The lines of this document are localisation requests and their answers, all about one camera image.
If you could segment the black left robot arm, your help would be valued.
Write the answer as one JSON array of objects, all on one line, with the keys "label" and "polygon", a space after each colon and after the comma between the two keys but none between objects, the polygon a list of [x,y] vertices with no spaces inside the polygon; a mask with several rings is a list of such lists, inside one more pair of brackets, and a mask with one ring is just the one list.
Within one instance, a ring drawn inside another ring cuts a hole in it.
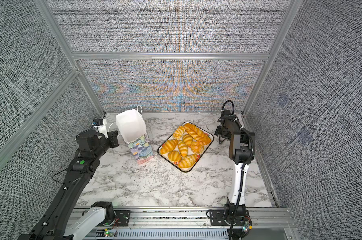
[{"label": "black left robot arm", "polygon": [[110,148],[119,146],[118,131],[108,132],[108,138],[96,130],[86,130],[76,136],[78,149],[66,170],[62,187],[41,220],[19,240],[66,240],[64,235],[69,217],[85,186],[100,165],[100,158]]}]

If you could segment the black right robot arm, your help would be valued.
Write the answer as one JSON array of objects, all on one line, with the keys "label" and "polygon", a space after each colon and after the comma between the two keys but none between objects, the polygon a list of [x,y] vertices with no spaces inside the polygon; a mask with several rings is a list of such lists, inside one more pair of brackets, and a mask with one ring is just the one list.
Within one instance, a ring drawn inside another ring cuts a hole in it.
[{"label": "black right robot arm", "polygon": [[224,207],[224,219],[236,224],[249,215],[246,210],[245,184],[250,163],[255,158],[255,133],[245,129],[230,110],[221,110],[215,131],[219,142],[229,140],[229,159],[233,161],[232,187]]}]

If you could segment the round orange fake bun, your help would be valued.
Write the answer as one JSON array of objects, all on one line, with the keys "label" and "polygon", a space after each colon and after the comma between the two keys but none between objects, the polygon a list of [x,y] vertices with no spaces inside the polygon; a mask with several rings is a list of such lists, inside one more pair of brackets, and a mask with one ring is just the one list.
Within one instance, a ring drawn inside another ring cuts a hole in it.
[{"label": "round orange fake bun", "polygon": [[190,148],[193,153],[196,155],[200,155],[204,151],[204,144],[201,141],[193,141],[190,145]]}]

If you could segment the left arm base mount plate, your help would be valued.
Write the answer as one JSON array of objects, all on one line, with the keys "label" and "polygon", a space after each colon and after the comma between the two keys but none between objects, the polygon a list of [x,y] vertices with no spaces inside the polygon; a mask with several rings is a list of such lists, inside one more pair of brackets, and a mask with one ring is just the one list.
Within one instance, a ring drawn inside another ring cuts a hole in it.
[{"label": "left arm base mount plate", "polygon": [[131,211],[129,210],[117,210],[115,211],[115,218],[112,222],[109,222],[106,227],[108,228],[118,228],[118,227],[127,227],[129,225],[131,218]]}]

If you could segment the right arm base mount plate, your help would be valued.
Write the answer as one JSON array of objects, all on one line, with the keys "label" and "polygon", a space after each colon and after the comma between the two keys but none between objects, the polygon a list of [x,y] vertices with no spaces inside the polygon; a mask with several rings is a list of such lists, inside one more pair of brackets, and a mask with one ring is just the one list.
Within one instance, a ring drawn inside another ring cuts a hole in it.
[{"label": "right arm base mount plate", "polygon": [[234,217],[233,214],[229,214],[228,216],[225,216],[225,211],[223,209],[209,209],[206,211],[206,215],[212,226],[230,226],[232,223],[233,226],[249,227],[252,225],[252,220],[249,215]]}]

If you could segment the floral white paper bag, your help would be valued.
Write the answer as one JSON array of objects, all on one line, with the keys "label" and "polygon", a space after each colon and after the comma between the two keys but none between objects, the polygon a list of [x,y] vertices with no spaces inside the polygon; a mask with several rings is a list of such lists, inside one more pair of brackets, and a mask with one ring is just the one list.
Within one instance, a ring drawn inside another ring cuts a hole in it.
[{"label": "floral white paper bag", "polygon": [[119,136],[123,137],[138,165],[143,165],[154,158],[154,151],[147,134],[147,127],[142,116],[143,107],[124,111],[116,115],[116,119],[108,127],[117,127]]}]

